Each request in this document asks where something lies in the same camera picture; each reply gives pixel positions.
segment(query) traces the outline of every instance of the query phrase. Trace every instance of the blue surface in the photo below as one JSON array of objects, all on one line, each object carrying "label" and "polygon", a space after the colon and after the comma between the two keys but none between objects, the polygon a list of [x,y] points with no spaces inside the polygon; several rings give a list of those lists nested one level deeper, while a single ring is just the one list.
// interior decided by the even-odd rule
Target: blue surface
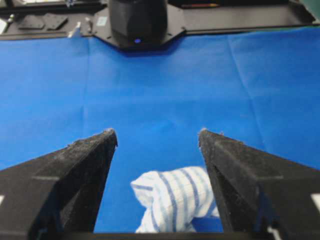
[{"label": "blue surface", "polygon": [[[123,54],[96,38],[0,42],[0,169],[114,128],[96,232],[133,232],[144,172],[204,166],[206,127],[320,169],[320,29],[189,36]],[[198,231],[221,231],[216,219]]]}]

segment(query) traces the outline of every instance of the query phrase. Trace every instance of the striped cloth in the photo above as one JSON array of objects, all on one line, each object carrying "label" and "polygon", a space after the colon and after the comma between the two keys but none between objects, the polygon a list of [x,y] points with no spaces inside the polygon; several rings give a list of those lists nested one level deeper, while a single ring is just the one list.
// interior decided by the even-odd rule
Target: striped cloth
[{"label": "striped cloth", "polygon": [[201,167],[150,171],[131,187],[146,207],[136,233],[195,232],[194,217],[219,217],[207,171]]}]

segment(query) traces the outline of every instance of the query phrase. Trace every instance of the metal bracket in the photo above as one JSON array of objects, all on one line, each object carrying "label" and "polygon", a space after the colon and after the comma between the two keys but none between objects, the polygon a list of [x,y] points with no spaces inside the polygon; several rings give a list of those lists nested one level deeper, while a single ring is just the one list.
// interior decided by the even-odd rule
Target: metal bracket
[{"label": "metal bracket", "polygon": [[41,18],[35,15],[27,15],[18,25],[19,29],[43,29],[45,26]]},{"label": "metal bracket", "polygon": [[48,30],[57,30],[68,21],[68,17],[64,15],[56,15],[47,13],[43,16]]}]

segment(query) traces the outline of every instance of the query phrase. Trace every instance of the black mounting plate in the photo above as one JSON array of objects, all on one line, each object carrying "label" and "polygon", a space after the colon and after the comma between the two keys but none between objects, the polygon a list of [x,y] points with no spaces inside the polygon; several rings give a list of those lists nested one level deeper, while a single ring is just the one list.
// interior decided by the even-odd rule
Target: black mounting plate
[{"label": "black mounting plate", "polygon": [[161,36],[148,39],[128,39],[111,29],[109,8],[97,12],[93,19],[93,34],[101,40],[124,50],[147,49],[164,45],[186,31],[182,9],[168,4],[168,27]]},{"label": "black mounting plate", "polygon": [[35,15],[27,15],[18,25],[19,29],[43,29],[45,26],[41,18]]}]

